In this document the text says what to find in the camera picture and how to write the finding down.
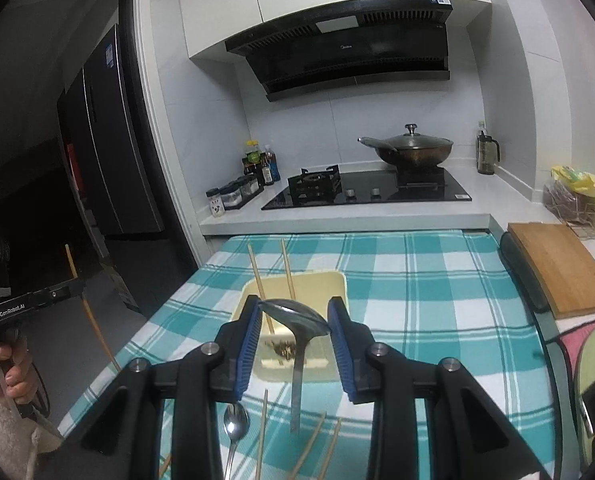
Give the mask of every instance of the plaid tablecloth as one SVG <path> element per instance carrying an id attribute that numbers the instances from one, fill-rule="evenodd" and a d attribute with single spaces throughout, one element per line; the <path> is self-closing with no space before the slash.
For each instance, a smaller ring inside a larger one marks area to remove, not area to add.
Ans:
<path id="1" fill-rule="evenodd" d="M 237 236 L 198 270 L 118 353 L 125 365 L 136 356 L 152 363 L 183 357 L 212 340 L 254 277 L 251 242 L 262 275 L 284 273 L 279 235 Z M 411 359 L 436 364 L 460 359 L 507 414 L 538 458 L 553 471 L 555 427 L 545 357 L 535 327 L 501 264 L 489 234 L 462 231 L 284 235 L 293 272 L 338 269 L 346 275 L 351 318 L 366 323 L 377 341 Z M 60 424 L 67 434 L 113 379 L 107 366 Z M 304 478 L 316 477 L 335 427 L 343 419 L 327 478 L 364 479 L 372 404 L 353 406 L 341 384 L 305 383 L 299 436 L 289 433 L 290 384 L 252 376 L 243 403 L 251 429 L 240 443 L 233 478 L 255 473 L 264 388 L 269 413 L 262 478 L 286 478 L 319 413 L 327 418 L 308 459 Z M 218 407 L 222 416 L 223 406 Z M 420 478 L 429 477 L 428 433 L 418 403 Z M 170 449 L 172 402 L 164 416 L 161 460 Z M 228 440 L 221 436 L 223 463 Z"/>

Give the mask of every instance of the spoon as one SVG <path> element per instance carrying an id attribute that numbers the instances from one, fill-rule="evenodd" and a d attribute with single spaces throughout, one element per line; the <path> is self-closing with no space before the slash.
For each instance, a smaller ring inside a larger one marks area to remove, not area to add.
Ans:
<path id="1" fill-rule="evenodd" d="M 231 439 L 224 473 L 225 480 L 229 480 L 231 478 L 233 457 L 236 455 L 238 443 L 249 431 L 249 414 L 246 412 L 246 408 L 239 402 L 229 404 L 226 407 L 224 412 L 224 431 L 226 431 L 227 436 Z"/>
<path id="2" fill-rule="evenodd" d="M 302 403 L 302 375 L 306 346 L 314 337 L 331 333 L 326 320 L 311 307 L 295 300 L 259 301 L 260 308 L 273 319 L 282 323 L 296 338 L 295 361 L 293 362 L 293 385 L 291 386 L 290 432 L 299 432 L 300 404 Z"/>

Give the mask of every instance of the gas stove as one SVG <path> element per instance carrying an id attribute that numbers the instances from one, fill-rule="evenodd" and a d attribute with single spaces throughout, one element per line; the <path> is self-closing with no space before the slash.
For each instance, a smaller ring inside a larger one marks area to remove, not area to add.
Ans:
<path id="1" fill-rule="evenodd" d="M 444 168 L 340 173 L 338 166 L 289 178 L 289 186 L 262 207 L 284 209 L 388 202 L 468 202 L 470 195 Z"/>

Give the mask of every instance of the wooden stick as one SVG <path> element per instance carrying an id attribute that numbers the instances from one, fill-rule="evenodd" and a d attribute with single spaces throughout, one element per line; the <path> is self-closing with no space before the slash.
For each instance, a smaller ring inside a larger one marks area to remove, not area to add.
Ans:
<path id="1" fill-rule="evenodd" d="M 287 254 L 287 247 L 284 245 L 284 238 L 280 238 L 280 246 L 282 247 L 282 256 L 284 256 L 284 271 L 287 273 L 287 282 L 289 283 L 289 294 L 291 300 L 296 298 L 296 290 L 293 288 L 293 277 L 291 276 L 291 267 L 289 265 L 289 255 Z"/>
<path id="2" fill-rule="evenodd" d="M 264 294 L 264 288 L 262 286 L 262 279 L 260 277 L 260 271 L 257 269 L 257 263 L 255 262 L 254 248 L 251 247 L 251 244 L 248 244 L 248 248 L 249 258 L 251 259 L 251 266 L 254 268 L 255 283 L 257 283 L 258 292 L 260 293 L 260 299 L 266 300 L 266 295 Z M 269 332 L 271 334 L 274 334 L 275 330 L 273 328 L 273 321 L 271 320 L 271 316 L 269 316 L 267 313 L 264 313 L 264 317 L 266 318 L 266 324 L 269 326 Z"/>
<path id="3" fill-rule="evenodd" d="M 266 408 L 269 400 L 269 391 L 264 390 L 264 402 L 262 403 L 262 422 L 260 423 L 260 436 L 258 437 L 258 461 L 255 466 L 255 480 L 260 480 L 262 474 L 262 454 L 264 453 L 264 432 L 266 431 Z"/>
<path id="4" fill-rule="evenodd" d="M 333 430 L 333 436 L 331 438 L 331 443 L 329 444 L 329 449 L 326 451 L 326 457 L 324 458 L 324 463 L 322 463 L 322 468 L 320 469 L 320 474 L 317 476 L 317 480 L 324 480 L 326 476 L 326 470 L 329 468 L 329 462 L 331 462 L 331 457 L 333 456 L 333 449 L 335 448 L 335 443 L 337 442 L 338 433 L 340 433 L 341 427 L 341 418 L 338 418 L 337 424 L 335 424 L 335 430 Z"/>
<path id="5" fill-rule="evenodd" d="M 73 263 L 73 257 L 71 256 L 71 250 L 68 248 L 68 244 L 65 244 L 64 248 L 66 250 L 66 257 L 68 258 L 68 264 L 71 267 L 71 274 L 73 275 L 74 278 L 77 278 L 78 271 L 76 270 L 76 264 Z M 107 345 L 107 343 L 104 339 L 104 336 L 102 335 L 102 330 L 100 330 L 100 326 L 97 324 L 97 321 L 95 320 L 94 313 L 91 310 L 91 306 L 89 306 L 89 302 L 86 301 L 84 294 L 82 295 L 82 305 L 84 305 L 84 312 L 86 313 L 86 317 L 89 319 L 91 326 L 94 328 L 95 335 L 97 336 L 98 341 L 102 345 L 102 348 L 106 352 L 107 357 L 111 360 L 115 369 L 117 371 L 120 371 L 121 370 L 120 365 L 118 365 L 118 362 L 115 360 L 115 357 L 113 356 L 113 353 L 111 352 L 111 349 Z"/>
<path id="6" fill-rule="evenodd" d="M 289 480 L 294 480 L 295 477 L 298 475 L 299 469 L 302 467 L 302 464 L 306 460 L 306 457 L 308 456 L 309 452 L 311 451 L 311 448 L 313 447 L 313 443 L 315 442 L 315 439 L 317 438 L 318 434 L 320 433 L 320 428 L 322 428 L 325 418 L 326 418 L 326 412 L 322 413 L 322 415 L 320 416 L 320 420 L 318 421 L 317 426 L 313 430 L 311 437 L 308 439 L 308 442 L 306 443 L 306 446 L 304 447 L 302 455 L 300 455 L 299 459 L 297 459 L 297 463 L 295 464 L 295 467 L 292 469 L 292 471 L 289 475 Z"/>
<path id="7" fill-rule="evenodd" d="M 158 478 L 162 478 L 164 476 L 164 473 L 166 473 L 166 470 L 169 469 L 170 465 L 171 465 L 171 453 L 166 455 L 164 462 L 160 466 L 160 469 L 158 471 Z"/>

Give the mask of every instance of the cutting board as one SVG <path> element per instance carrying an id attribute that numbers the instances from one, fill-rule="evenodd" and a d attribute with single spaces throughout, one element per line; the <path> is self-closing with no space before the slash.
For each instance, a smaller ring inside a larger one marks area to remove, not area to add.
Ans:
<path id="1" fill-rule="evenodd" d="M 595 260 L 564 224 L 511 223 L 557 319 L 595 312 Z"/>

